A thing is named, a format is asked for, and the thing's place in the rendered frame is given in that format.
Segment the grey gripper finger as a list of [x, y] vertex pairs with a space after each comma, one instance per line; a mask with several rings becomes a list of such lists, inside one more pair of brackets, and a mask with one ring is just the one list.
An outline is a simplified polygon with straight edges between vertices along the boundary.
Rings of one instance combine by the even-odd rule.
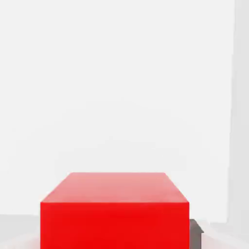
[[190, 219], [190, 249], [201, 249], [201, 238], [204, 231], [194, 219]]

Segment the small red cube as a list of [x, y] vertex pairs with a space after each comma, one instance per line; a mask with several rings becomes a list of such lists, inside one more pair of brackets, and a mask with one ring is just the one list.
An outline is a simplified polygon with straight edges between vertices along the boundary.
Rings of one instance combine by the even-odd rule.
[[40, 204], [40, 249], [189, 249], [189, 202], [165, 173], [71, 173]]

